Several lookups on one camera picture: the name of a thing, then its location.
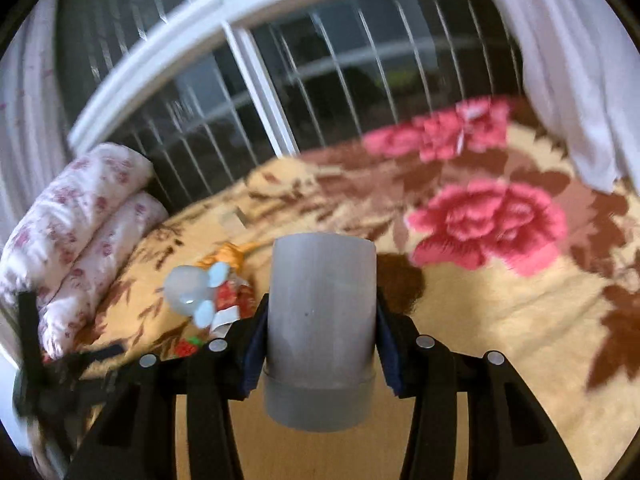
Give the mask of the right white curtain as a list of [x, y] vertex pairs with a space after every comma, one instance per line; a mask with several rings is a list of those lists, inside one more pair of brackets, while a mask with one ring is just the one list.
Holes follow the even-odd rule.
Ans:
[[585, 182], [639, 182], [639, 52], [605, 0], [494, 0], [523, 57], [526, 96]]

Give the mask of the left pink floral curtain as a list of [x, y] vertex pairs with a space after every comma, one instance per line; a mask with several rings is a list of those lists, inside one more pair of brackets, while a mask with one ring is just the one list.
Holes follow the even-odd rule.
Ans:
[[1, 240], [70, 162], [55, 75], [58, 0], [39, 0], [1, 58]]

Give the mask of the white window frame with bars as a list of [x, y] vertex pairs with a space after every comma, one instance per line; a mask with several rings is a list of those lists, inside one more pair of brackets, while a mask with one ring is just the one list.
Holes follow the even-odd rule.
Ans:
[[522, 90], [491, 0], [60, 0], [56, 28], [73, 153], [141, 153], [170, 210], [274, 156]]

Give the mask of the yellow floral fleece blanket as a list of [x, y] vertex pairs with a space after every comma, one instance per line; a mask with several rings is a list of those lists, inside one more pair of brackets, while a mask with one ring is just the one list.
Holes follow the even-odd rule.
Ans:
[[[220, 214], [240, 208], [247, 229]], [[370, 240], [393, 311], [454, 351], [506, 354], [586, 479], [639, 455], [639, 200], [593, 191], [523, 100], [483, 96], [296, 157], [160, 224], [132, 251], [72, 350], [120, 342], [174, 358], [199, 330], [163, 281], [221, 244], [259, 243], [239, 274], [267, 290], [276, 238]]]

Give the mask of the clear crumpled plastic bag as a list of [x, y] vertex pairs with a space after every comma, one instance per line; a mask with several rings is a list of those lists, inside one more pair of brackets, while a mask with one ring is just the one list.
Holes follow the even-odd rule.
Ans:
[[198, 328], [213, 325], [217, 312], [215, 292], [227, 281], [231, 266], [216, 262], [208, 270], [177, 266], [164, 281], [164, 298], [171, 310], [192, 318]]

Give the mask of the red green toy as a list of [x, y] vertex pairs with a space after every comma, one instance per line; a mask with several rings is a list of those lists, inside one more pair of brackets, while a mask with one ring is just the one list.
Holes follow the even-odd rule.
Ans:
[[193, 356], [204, 346], [204, 344], [204, 340], [195, 336], [180, 338], [172, 349], [172, 355], [177, 359]]

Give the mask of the folded pink floral quilt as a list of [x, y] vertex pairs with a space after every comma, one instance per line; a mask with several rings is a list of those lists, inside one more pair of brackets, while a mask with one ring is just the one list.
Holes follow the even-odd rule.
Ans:
[[93, 320], [140, 240], [167, 217], [145, 191], [152, 162], [114, 143], [75, 159], [44, 189], [1, 256], [1, 297], [36, 294], [43, 351], [58, 359]]

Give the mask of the grey paper cup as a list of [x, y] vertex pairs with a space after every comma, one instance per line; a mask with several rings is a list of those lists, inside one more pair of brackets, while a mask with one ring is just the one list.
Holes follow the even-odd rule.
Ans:
[[370, 412], [376, 248], [370, 240], [302, 233], [273, 244], [264, 403], [278, 424], [343, 431]]

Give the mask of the red white snack wrapper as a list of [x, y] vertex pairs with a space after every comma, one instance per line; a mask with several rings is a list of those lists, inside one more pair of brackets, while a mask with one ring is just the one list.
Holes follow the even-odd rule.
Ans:
[[224, 335], [233, 323], [254, 315], [254, 289], [244, 282], [226, 281], [214, 293], [214, 307], [215, 314], [210, 332]]

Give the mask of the orange snack wrapper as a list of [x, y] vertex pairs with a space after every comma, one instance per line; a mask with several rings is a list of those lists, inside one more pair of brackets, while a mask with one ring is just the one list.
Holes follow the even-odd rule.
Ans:
[[194, 266], [208, 270], [215, 263], [222, 262], [228, 264], [235, 272], [240, 272], [246, 258], [261, 247], [262, 245], [259, 243], [235, 245], [230, 242], [225, 242], [213, 252], [199, 258], [198, 261], [194, 263]]

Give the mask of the small beige cardboard piece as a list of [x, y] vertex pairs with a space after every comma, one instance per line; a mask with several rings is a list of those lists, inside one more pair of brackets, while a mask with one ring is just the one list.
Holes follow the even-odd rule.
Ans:
[[219, 224], [226, 232], [243, 232], [247, 229], [247, 216], [240, 208], [227, 209], [220, 214]]

